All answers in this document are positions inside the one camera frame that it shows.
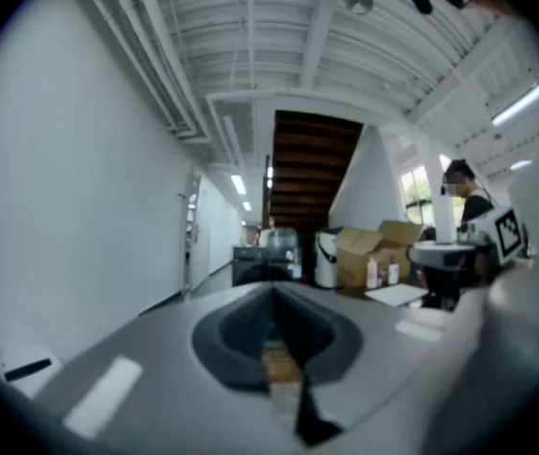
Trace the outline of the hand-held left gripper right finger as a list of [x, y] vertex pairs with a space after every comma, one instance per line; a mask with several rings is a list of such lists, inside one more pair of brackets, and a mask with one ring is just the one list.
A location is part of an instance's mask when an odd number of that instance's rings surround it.
[[292, 283], [273, 285], [274, 314], [303, 374], [308, 430], [273, 455], [424, 455], [432, 410], [418, 377], [451, 322], [435, 309], [390, 307]]

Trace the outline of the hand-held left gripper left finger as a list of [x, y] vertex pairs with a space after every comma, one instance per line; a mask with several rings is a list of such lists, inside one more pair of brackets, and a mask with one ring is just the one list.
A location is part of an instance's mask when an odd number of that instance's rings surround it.
[[227, 388], [193, 349], [199, 320], [252, 291], [228, 288], [131, 321], [45, 385], [31, 427], [58, 455], [296, 455], [270, 398]]

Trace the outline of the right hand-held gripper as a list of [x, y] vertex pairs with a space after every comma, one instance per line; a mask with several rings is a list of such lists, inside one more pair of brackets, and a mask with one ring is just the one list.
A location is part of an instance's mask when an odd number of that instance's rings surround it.
[[[524, 246], [522, 224], [513, 207], [497, 207], [479, 217], [479, 232], [494, 246], [500, 265], [511, 261]], [[408, 260], [434, 269], [464, 269], [474, 264], [477, 247], [463, 243], [417, 242]]]

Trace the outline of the white door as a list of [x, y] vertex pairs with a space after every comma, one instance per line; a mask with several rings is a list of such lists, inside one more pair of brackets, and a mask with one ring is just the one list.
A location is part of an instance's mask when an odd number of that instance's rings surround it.
[[204, 174], [195, 171], [189, 197], [189, 229], [186, 231], [185, 292], [188, 296], [208, 276], [211, 199], [211, 182]]

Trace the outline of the black washing machine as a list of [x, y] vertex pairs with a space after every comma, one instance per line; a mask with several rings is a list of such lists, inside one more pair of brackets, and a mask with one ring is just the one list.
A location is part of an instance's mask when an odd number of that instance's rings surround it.
[[232, 261], [232, 285], [247, 268], [258, 264], [274, 265], [288, 270], [292, 277], [290, 282], [301, 282], [302, 265], [298, 261], [297, 253], [296, 248], [235, 247]]

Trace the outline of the white rectangular board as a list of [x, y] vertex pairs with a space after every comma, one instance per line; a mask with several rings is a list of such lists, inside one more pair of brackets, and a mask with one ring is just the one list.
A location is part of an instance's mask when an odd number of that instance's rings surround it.
[[390, 307], [400, 307], [416, 301], [428, 294], [426, 288], [398, 283], [382, 288], [370, 289], [364, 296]]

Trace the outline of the window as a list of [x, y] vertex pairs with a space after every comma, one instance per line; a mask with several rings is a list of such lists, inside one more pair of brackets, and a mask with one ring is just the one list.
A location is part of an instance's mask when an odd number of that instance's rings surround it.
[[426, 169], [420, 165], [400, 176], [405, 217], [426, 228], [435, 225], [432, 193]]

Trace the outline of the brown cardboard box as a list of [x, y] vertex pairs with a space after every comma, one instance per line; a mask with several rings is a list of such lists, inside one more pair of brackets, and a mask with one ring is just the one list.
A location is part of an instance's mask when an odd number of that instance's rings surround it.
[[389, 266], [398, 266], [398, 282], [410, 274], [407, 250], [422, 235], [412, 222], [384, 220], [377, 230], [344, 227], [336, 239], [336, 286], [361, 289], [368, 286], [368, 267], [388, 283]]

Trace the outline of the brown wooden staircase underside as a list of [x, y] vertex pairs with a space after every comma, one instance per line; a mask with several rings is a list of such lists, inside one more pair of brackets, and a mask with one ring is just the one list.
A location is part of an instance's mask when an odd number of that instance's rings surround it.
[[342, 118], [275, 113], [268, 215], [277, 228], [315, 232], [328, 224], [362, 130]]

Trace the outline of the clear plastic container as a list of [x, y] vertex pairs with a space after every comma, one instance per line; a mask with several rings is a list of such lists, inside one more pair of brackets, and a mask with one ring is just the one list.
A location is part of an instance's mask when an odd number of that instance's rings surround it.
[[298, 234], [289, 227], [272, 229], [268, 236], [268, 246], [271, 248], [297, 248]]

